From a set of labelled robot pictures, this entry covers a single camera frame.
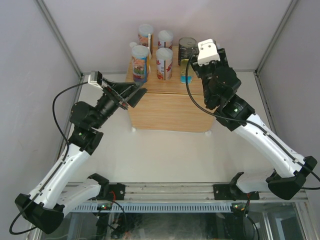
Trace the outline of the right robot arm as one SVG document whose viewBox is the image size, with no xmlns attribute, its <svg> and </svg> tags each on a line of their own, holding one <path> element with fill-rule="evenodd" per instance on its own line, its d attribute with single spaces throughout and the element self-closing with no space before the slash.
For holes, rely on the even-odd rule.
<svg viewBox="0 0 320 240">
<path fill-rule="evenodd" d="M 292 150 L 262 121 L 255 109 L 236 92 L 241 85 L 235 71 L 229 67 L 223 48 L 194 47 L 187 62 L 201 79 L 205 107 L 192 97 L 203 112 L 213 116 L 229 131 L 254 146 L 272 165 L 272 170 L 238 172 L 227 184 L 228 198 L 240 200 L 255 192 L 270 191 L 283 199 L 292 199 L 305 189 L 308 175 L 313 175 L 317 160 Z"/>
</svg>

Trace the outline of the wooden cube shelf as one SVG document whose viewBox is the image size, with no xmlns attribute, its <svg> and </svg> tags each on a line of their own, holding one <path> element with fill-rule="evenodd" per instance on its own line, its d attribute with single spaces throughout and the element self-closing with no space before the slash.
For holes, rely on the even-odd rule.
<svg viewBox="0 0 320 240">
<path fill-rule="evenodd" d="M 216 119 L 201 111 L 191 101 L 180 80 L 178 47 L 174 46 L 172 77 L 158 79 L 156 57 L 150 60 L 150 74 L 144 83 L 147 92 L 135 107 L 128 109 L 131 125 L 139 130 L 203 133 Z"/>
</svg>

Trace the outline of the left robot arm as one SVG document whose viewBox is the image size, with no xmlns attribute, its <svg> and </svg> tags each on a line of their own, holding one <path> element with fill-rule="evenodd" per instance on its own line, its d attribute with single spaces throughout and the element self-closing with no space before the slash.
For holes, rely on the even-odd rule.
<svg viewBox="0 0 320 240">
<path fill-rule="evenodd" d="M 46 234 L 53 233 L 65 216 L 83 202 L 109 196 L 109 180 L 97 173 L 74 189 L 63 190 L 99 146 L 104 135 L 99 131 L 102 125 L 119 108 L 135 107 L 147 92 L 141 82 L 113 82 L 103 77 L 95 84 L 102 90 L 102 96 L 95 106 L 84 101 L 72 106 L 69 121 L 74 129 L 59 159 L 29 194 L 21 193 L 14 201 L 19 215 Z"/>
</svg>

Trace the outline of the tall can with spoon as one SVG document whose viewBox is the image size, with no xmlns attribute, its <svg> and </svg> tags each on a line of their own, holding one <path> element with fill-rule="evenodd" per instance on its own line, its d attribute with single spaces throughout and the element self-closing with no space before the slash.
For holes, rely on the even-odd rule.
<svg viewBox="0 0 320 240">
<path fill-rule="evenodd" d="M 139 44 L 147 47 L 153 55 L 154 27 L 150 24 L 141 24 L 138 27 Z"/>
</svg>

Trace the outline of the white lid can red label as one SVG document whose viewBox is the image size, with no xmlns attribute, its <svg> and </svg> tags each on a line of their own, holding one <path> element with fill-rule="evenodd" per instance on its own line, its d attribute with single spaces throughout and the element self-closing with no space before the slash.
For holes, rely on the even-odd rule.
<svg viewBox="0 0 320 240">
<path fill-rule="evenodd" d="M 169 30 L 161 30 L 158 33 L 157 46 L 160 48 L 172 49 L 174 34 Z"/>
</svg>

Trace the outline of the dark round tin can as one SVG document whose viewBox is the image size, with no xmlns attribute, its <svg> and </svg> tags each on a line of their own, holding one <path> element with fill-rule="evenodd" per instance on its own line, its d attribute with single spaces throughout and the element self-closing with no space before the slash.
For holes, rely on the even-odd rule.
<svg viewBox="0 0 320 240">
<path fill-rule="evenodd" d="M 188 59 L 192 50 L 197 46 L 197 41 L 193 37 L 182 37 L 178 41 L 178 65 L 182 60 Z"/>
</svg>

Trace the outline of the white lid can colourful label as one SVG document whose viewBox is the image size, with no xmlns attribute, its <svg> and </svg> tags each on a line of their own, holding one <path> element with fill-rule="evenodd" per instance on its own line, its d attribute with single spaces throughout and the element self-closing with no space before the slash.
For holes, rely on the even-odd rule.
<svg viewBox="0 0 320 240">
<path fill-rule="evenodd" d="M 146 83 L 150 73 L 150 50 L 136 45 L 131 50 L 132 76 L 135 82 Z"/>
</svg>

